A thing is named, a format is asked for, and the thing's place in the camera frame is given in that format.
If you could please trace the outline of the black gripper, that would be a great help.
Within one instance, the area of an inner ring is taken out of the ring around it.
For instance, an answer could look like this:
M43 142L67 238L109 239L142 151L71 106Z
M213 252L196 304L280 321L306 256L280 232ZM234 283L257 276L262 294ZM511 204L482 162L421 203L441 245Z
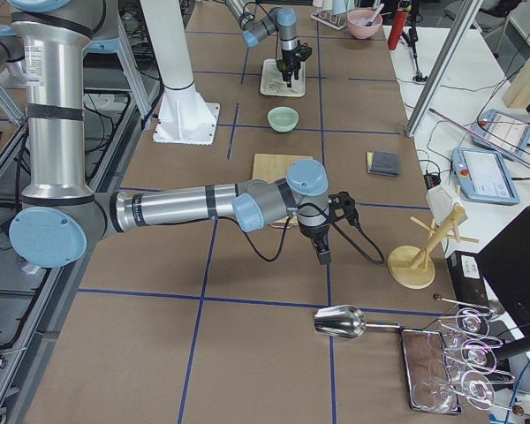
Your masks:
M329 243L325 236L329 231L329 208L317 207L314 204L302 205L297 216L300 232L314 239L314 249L320 264L331 263Z
M284 82L288 88L292 87L292 77L299 80L301 63L308 60L312 55L312 48L307 44L296 42L294 46L287 42L281 44L282 60L284 60L286 69L284 71Z

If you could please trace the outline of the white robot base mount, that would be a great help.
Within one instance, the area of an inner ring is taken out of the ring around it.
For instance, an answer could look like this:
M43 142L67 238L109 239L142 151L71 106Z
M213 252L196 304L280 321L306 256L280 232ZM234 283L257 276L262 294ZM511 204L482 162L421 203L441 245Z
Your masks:
M209 146L220 105L205 102L195 86L179 2L140 4L163 83L154 141Z

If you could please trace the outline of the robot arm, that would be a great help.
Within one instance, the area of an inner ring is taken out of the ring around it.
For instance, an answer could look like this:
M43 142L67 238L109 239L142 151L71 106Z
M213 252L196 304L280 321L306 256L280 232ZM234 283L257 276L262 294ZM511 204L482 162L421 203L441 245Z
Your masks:
M273 183L244 183L151 194L95 193L85 179L83 57L101 30L119 24L117 5L101 1L8 1L26 59L26 117L31 180L13 218L14 250L42 268L78 260L113 233L235 216L248 233L282 218L297 217L321 264L329 263L327 234L333 223L324 167L315 159L292 164ZM247 1L226 1L247 47L269 35L280 39L281 72L298 78L309 48L299 43L292 8L275 7L256 20ZM220 105L197 92L179 1L141 1L163 86L154 141L211 145Z
M312 55L312 48L302 43L297 35L297 14L291 7L274 7L269 11L255 1L224 1L242 30L242 37L248 48L256 47L270 36L280 43L282 57L276 58L276 68L283 82L292 88L292 82L299 80L303 62Z

